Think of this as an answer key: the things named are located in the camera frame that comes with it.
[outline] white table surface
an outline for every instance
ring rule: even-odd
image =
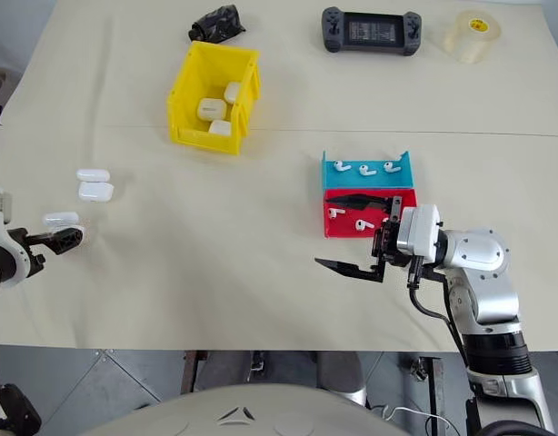
[[[558,349],[558,52],[539,7],[473,4],[503,38],[483,63],[462,65],[428,24],[469,2],[341,5],[421,14],[413,58],[328,54],[320,2],[238,2],[248,31],[231,44],[261,51],[262,99],[235,157],[167,138],[185,32],[219,4],[107,3],[58,2],[1,120],[13,225],[36,233],[43,213],[76,210],[88,232],[0,292],[0,343],[453,350],[444,325],[410,304],[403,272],[390,268],[379,285],[313,262],[366,266],[371,245],[323,238],[322,151],[409,150],[419,201],[438,204],[447,228],[491,226],[509,242],[526,339]],[[112,172],[112,202],[78,201],[85,166]],[[441,307],[435,286],[421,294]]]

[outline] white earbud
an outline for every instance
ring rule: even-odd
[[[338,213],[345,213],[344,209],[334,209],[333,207],[330,207],[328,210],[328,215],[330,217],[330,220],[333,220]]]
[[[394,168],[394,164],[392,162],[387,162],[384,164],[384,170],[387,173],[398,173],[400,170],[402,170],[402,168],[400,166]]]
[[[369,229],[373,229],[374,225],[364,220],[358,220],[355,222],[355,230],[357,230],[358,232],[363,232],[364,230],[366,230],[366,227],[368,227]]]
[[[376,170],[369,171],[368,165],[360,165],[361,175],[375,175],[376,173],[378,173]]]
[[[352,168],[352,166],[351,165],[344,166],[344,163],[342,161],[334,161],[334,168],[335,171],[348,171],[349,169]]]

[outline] clear tape roll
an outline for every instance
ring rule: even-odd
[[[444,50],[458,61],[475,64],[485,58],[501,35],[499,23],[482,11],[461,12],[444,38]]]

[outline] yellow storage box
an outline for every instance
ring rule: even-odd
[[[259,98],[258,56],[255,50],[194,41],[168,97],[172,141],[239,154],[254,101]],[[229,82],[241,84],[236,102],[226,111],[231,135],[209,134],[210,123],[196,114],[198,103],[206,97],[223,99]]]

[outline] floor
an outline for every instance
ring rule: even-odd
[[[403,405],[428,411],[428,385],[408,371],[416,354],[359,355],[372,405]],[[465,435],[463,411],[469,389],[460,358],[456,353],[427,355],[443,358],[445,416]],[[0,346],[0,383],[15,383],[33,402],[44,424],[40,435],[71,436],[176,397],[183,356],[183,352]],[[269,381],[315,386],[315,367],[308,353],[272,352],[271,356]],[[533,363],[543,377],[558,433],[558,353],[535,353]],[[394,421],[411,434],[425,435],[424,417],[399,412]]]

